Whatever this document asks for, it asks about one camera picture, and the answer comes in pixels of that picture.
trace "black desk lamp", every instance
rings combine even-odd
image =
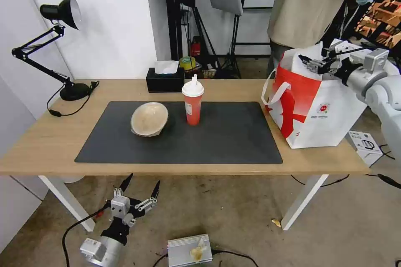
[[[21,47],[13,49],[11,51],[12,55],[30,64],[31,66],[39,69],[40,71],[46,73],[47,75],[50,75],[51,77],[61,81],[64,84],[63,87],[60,89],[61,99],[66,101],[73,101],[84,98],[86,96],[90,96],[93,89],[97,86],[98,82],[92,83],[91,87],[88,87],[84,83],[73,83],[72,81],[70,81],[70,78],[68,76],[60,74],[53,70],[49,70],[48,68],[42,66],[41,64],[29,58],[29,55],[31,53],[43,48],[47,44],[50,44],[51,42],[57,40],[58,38],[64,35],[65,26],[61,25],[60,21],[65,22],[68,26],[71,26],[72,28],[79,29],[79,24],[81,22],[81,12],[79,11],[78,3],[76,2],[76,0],[63,0],[60,2],[59,5],[43,4],[40,7],[40,12],[44,18],[50,20],[52,24],[55,24],[55,26],[50,30],[46,31],[44,34],[22,45]],[[50,40],[42,44],[32,45],[34,42],[40,40],[41,38],[51,33],[55,33],[56,36],[52,37]]]

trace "bowl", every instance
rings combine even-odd
[[[160,134],[167,123],[168,110],[158,102],[148,102],[138,107],[131,117],[131,131],[139,136]]]

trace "red and white bag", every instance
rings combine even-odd
[[[262,101],[293,149],[337,146],[366,108],[339,79],[322,80],[302,64],[299,54],[322,59],[321,48],[318,44],[286,51],[273,71],[269,101],[264,95],[273,72],[263,86]]]

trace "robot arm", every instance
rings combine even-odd
[[[380,48],[371,51],[344,41],[325,50],[327,57],[323,60],[299,57],[309,71],[341,79],[372,109],[380,119],[392,155],[401,164],[401,75],[393,71],[389,76],[386,67],[396,70],[387,61],[389,51]]]
[[[376,81],[366,91],[365,102],[379,117],[391,153],[401,163],[401,75]]]
[[[114,197],[108,201],[112,211],[112,223],[102,232],[100,241],[86,238],[81,245],[80,251],[91,266],[116,267],[120,252],[127,244],[130,228],[134,226],[137,218],[143,217],[157,204],[160,181],[153,189],[151,197],[144,201],[123,195],[132,176],[133,174],[127,177],[118,189],[114,188]]]

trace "wooden table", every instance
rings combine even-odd
[[[265,80],[203,80],[203,101],[258,101]],[[278,127],[265,112],[283,164],[84,164],[74,159],[110,101],[183,101],[181,93],[147,92],[145,80],[101,80],[84,108],[73,116],[45,113],[0,161],[0,175],[39,175],[77,218],[88,214],[56,176],[75,175],[288,175],[309,174],[302,192],[282,220],[289,229],[329,174],[364,174],[369,168],[343,140],[337,147],[290,149]],[[83,100],[57,100],[53,109],[68,113]],[[92,231],[94,222],[83,223]]]

